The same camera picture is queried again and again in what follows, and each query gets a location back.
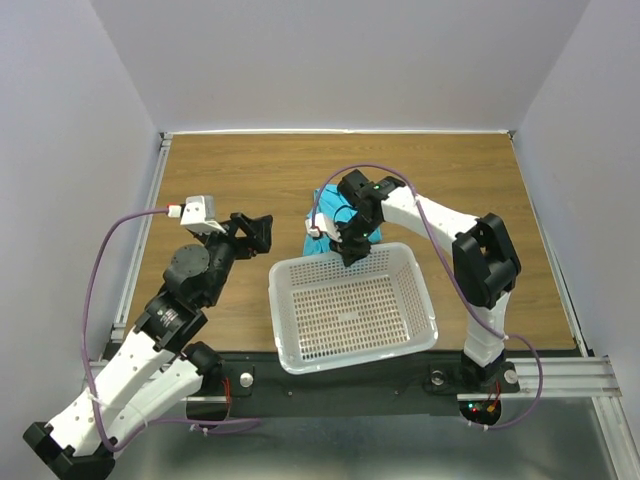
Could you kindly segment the turquoise t shirt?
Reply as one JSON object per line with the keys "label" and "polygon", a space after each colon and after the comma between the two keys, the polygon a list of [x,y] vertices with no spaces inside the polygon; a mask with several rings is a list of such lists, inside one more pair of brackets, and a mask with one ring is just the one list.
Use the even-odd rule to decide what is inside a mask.
{"label": "turquoise t shirt", "polygon": [[[337,228],[338,222],[347,222],[355,213],[348,205],[348,200],[359,201],[365,197],[380,197],[379,193],[373,189],[373,184],[354,186],[353,181],[341,182],[339,185],[329,184],[323,191],[316,189],[314,191],[314,200],[317,202],[315,213],[324,213],[331,217]],[[382,241],[380,228],[376,229],[370,240],[372,244],[378,244]],[[328,237],[322,237],[314,240],[308,235],[305,237],[302,254],[304,256],[318,255],[322,253],[335,252],[335,241]]]}

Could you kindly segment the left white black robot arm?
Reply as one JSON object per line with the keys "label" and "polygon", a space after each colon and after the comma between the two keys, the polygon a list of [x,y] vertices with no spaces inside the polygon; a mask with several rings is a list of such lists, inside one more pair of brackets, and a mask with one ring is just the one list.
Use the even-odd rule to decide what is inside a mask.
{"label": "left white black robot arm", "polygon": [[59,479],[107,478],[117,454],[139,433],[163,423],[175,403],[219,375],[219,355],[192,339],[207,322],[205,309],[217,304],[233,264],[271,249],[270,215],[236,212],[217,223],[195,203],[147,213],[179,220],[197,241],[175,251],[158,293],[99,373],[81,355],[84,391],[51,420],[25,431],[25,442]]}

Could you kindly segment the white plastic basket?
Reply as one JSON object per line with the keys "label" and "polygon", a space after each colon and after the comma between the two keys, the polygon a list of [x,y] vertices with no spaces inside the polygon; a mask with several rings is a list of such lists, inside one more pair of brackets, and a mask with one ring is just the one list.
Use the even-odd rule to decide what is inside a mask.
{"label": "white plastic basket", "polygon": [[431,349],[435,310],[412,250],[383,243],[353,265],[324,253],[280,261],[269,302],[281,367],[305,375]]}

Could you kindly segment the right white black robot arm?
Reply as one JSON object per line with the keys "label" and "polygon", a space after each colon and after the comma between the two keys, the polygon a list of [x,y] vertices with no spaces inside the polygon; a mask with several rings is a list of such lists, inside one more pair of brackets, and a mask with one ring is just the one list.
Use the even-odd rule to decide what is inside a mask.
{"label": "right white black robot arm", "polygon": [[429,239],[468,312],[461,376],[474,387],[494,380],[504,362],[506,307],[521,273],[504,221],[493,213],[478,217],[452,210],[393,176],[374,183],[358,169],[337,190],[355,210],[349,221],[336,224],[338,238],[330,242],[344,265],[370,254],[369,237],[383,223]]}

